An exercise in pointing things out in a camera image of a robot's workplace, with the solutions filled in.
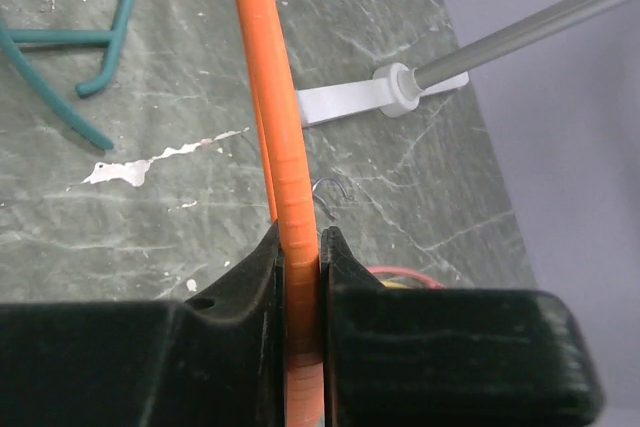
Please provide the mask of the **teal plastic hanger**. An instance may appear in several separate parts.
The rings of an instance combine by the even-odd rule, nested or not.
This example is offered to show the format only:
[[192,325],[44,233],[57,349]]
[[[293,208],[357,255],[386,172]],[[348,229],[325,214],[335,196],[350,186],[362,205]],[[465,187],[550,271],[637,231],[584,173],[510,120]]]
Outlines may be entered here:
[[1,0],[1,60],[65,133],[94,149],[114,142],[77,104],[114,80],[136,0]]

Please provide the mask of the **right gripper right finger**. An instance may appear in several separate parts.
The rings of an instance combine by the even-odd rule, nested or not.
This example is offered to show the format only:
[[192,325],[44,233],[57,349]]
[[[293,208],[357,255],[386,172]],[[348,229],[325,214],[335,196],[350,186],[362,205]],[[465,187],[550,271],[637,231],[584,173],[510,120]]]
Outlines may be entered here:
[[576,319],[527,289],[393,289],[321,240],[330,426],[589,426],[603,389]]

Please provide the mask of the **pink plastic curved hanger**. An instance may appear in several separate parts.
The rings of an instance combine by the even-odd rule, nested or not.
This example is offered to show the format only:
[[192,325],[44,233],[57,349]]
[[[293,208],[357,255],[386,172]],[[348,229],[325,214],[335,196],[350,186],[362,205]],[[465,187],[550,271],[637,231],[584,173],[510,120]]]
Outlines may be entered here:
[[380,265],[370,266],[368,267],[368,271],[376,276],[380,282],[388,279],[411,285],[412,288],[414,288],[416,284],[421,284],[430,289],[445,288],[444,284],[428,274],[408,267]]

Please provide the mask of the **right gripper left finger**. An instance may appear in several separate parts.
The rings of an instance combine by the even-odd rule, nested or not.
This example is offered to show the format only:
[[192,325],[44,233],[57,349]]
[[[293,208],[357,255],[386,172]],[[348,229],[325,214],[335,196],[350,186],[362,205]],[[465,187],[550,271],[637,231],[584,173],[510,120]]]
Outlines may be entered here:
[[283,255],[271,227],[185,301],[5,303],[5,426],[281,426]]

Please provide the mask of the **orange plastic hanger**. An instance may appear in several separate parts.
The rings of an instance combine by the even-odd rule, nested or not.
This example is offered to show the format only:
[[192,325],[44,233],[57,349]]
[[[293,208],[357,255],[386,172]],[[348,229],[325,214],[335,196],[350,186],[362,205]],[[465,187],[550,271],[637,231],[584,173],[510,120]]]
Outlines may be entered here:
[[324,413],[319,245],[297,95],[276,1],[236,5],[271,216],[284,251],[286,423],[314,426]]

